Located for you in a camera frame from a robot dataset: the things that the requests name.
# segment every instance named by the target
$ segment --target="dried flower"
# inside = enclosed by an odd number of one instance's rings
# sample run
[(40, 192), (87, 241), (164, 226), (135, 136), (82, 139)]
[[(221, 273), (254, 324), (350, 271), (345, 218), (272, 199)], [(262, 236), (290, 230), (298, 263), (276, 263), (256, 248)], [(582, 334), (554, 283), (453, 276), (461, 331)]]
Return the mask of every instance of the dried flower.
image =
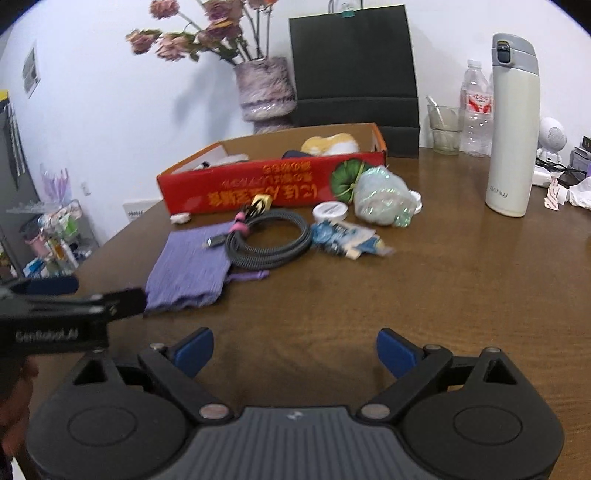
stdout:
[(170, 18), (178, 14), (177, 0), (152, 0), (150, 13), (154, 18)]
[(242, 18), (242, 0), (209, 0), (203, 6), (211, 22), (225, 19), (238, 23)]
[(156, 55), (164, 60), (176, 61), (185, 58), (190, 51), (188, 36), (168, 33), (160, 40)]
[(132, 33), (125, 36), (125, 39), (131, 43), (132, 51), (136, 55), (141, 55), (152, 48), (160, 35), (160, 30), (133, 30)]
[(213, 41), (222, 41), (224, 38), (234, 39), (242, 35), (240, 24), (228, 18), (213, 21), (207, 28), (207, 34)]
[(258, 10), (259, 8), (266, 8), (275, 5), (278, 0), (248, 0), (248, 5), (253, 10)]

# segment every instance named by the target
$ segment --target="yellow plush toy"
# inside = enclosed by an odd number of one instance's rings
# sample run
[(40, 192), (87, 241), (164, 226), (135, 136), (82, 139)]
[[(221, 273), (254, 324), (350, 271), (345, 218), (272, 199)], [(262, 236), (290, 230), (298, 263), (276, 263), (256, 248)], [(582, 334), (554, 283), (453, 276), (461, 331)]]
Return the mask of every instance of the yellow plush toy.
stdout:
[(359, 152), (359, 144), (352, 135), (336, 134), (332, 137), (312, 137), (305, 141), (300, 151), (315, 157), (344, 155)]

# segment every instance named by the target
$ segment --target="white lid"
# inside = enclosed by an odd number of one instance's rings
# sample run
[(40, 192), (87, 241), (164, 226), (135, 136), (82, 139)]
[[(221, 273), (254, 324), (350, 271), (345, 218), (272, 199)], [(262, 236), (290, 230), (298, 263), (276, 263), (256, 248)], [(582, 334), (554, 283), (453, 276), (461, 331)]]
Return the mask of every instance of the white lid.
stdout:
[(423, 201), (421, 200), (421, 194), (416, 192), (415, 190), (409, 190), (410, 195), (417, 201), (417, 209), (414, 211), (414, 214), (418, 214), (423, 209)]
[(312, 210), (314, 220), (320, 223), (324, 220), (344, 220), (349, 213), (349, 207), (343, 202), (324, 202)]
[(177, 213), (176, 215), (170, 216), (170, 223), (175, 225), (182, 225), (187, 223), (191, 219), (191, 214), (184, 212), (184, 213)]

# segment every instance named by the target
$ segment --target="black paper bag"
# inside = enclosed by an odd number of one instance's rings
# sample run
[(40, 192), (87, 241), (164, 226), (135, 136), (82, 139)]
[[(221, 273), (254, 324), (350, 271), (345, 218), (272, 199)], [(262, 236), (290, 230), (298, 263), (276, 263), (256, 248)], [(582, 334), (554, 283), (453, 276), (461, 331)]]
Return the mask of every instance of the black paper bag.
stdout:
[(290, 19), (296, 125), (375, 122), (394, 157), (418, 157), (417, 82), (403, 5)]

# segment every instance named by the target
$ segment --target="glass cup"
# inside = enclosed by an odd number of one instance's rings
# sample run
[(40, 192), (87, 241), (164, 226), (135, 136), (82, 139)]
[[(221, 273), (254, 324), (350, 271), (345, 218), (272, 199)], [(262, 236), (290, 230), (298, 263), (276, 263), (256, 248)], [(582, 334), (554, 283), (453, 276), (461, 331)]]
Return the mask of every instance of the glass cup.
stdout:
[(458, 155), (464, 129), (464, 110), (449, 106), (427, 107), (433, 132), (433, 151), (443, 155)]

